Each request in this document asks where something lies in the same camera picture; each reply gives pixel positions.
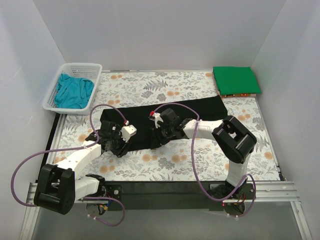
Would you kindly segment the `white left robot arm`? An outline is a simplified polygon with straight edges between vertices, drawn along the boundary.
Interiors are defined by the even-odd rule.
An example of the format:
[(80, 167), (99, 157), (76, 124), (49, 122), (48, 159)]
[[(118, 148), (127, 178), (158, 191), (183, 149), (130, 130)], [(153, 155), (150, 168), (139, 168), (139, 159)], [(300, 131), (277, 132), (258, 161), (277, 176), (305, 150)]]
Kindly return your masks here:
[(92, 132), (84, 141), (84, 147), (74, 151), (59, 163), (46, 164), (40, 170), (33, 202), (60, 214), (67, 214), (74, 202), (86, 197), (101, 200), (114, 193), (108, 189), (104, 177), (79, 174), (102, 153), (110, 151), (118, 158), (128, 152), (130, 138), (137, 130), (128, 122), (120, 126), (115, 122), (103, 121), (97, 132)]

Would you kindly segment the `black t shirt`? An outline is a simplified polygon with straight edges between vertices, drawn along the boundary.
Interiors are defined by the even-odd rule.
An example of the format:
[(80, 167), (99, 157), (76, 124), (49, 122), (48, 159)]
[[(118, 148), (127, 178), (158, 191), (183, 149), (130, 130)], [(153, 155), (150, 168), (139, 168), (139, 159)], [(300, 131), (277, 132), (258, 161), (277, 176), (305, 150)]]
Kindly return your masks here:
[[(179, 101), (179, 103), (195, 110), (203, 121), (223, 120), (228, 115), (228, 111), (220, 96), (183, 100)], [(119, 109), (125, 118), (129, 120), (129, 123), (137, 129), (136, 135), (131, 138), (132, 144), (128, 149), (130, 152), (150, 148), (152, 139), (151, 127), (155, 124), (149, 119), (149, 115), (151, 111), (155, 110), (159, 106), (159, 104), (154, 104), (122, 107)], [(196, 118), (196, 115), (190, 110), (182, 106), (172, 104), (162, 107), (157, 112), (160, 113), (168, 108), (172, 109), (182, 120), (186, 118)], [(114, 109), (104, 109), (100, 120), (114, 122), (120, 126), (123, 126), (124, 123), (123, 118)]]

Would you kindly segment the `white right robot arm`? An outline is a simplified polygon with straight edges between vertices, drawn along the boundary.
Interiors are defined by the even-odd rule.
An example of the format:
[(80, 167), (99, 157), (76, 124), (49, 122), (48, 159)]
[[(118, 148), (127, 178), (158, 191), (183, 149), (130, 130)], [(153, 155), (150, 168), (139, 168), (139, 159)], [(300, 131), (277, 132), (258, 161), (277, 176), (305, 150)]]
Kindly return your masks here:
[[(245, 192), (247, 181), (247, 166), (251, 153), (257, 143), (257, 138), (234, 116), (228, 115), (223, 120), (201, 120), (199, 114), (196, 119), (181, 118), (168, 108), (162, 113), (152, 111), (149, 119), (154, 122), (152, 128), (151, 148), (164, 146), (171, 140), (191, 139), (191, 164), (196, 181), (203, 193), (215, 202), (222, 202), (229, 198), (237, 199)], [(225, 181), (227, 192), (222, 198), (215, 198), (209, 194), (197, 175), (194, 144), (195, 139), (214, 140), (229, 160), (228, 175)]]

